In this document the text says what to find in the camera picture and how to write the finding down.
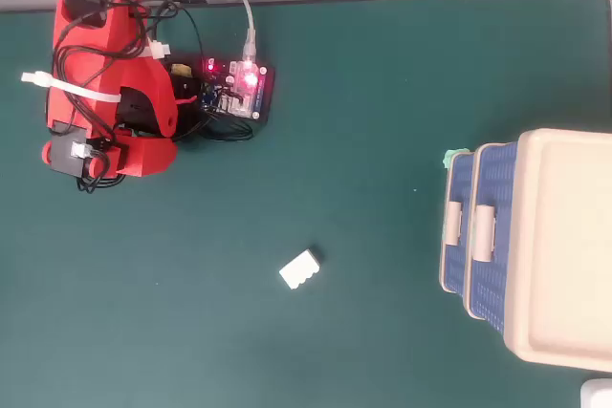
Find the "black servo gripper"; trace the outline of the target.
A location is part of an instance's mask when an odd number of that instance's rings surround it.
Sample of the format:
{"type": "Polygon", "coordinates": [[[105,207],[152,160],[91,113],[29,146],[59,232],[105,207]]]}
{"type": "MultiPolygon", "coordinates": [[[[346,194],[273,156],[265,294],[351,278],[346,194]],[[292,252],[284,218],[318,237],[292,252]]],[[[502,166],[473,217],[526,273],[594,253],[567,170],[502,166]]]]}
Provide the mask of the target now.
{"type": "MultiPolygon", "coordinates": [[[[120,159],[117,172],[131,177],[163,173],[177,156],[177,145],[168,138],[117,137],[120,159]]],[[[85,132],[52,135],[49,159],[54,171],[82,175],[95,148],[85,132]]]]}

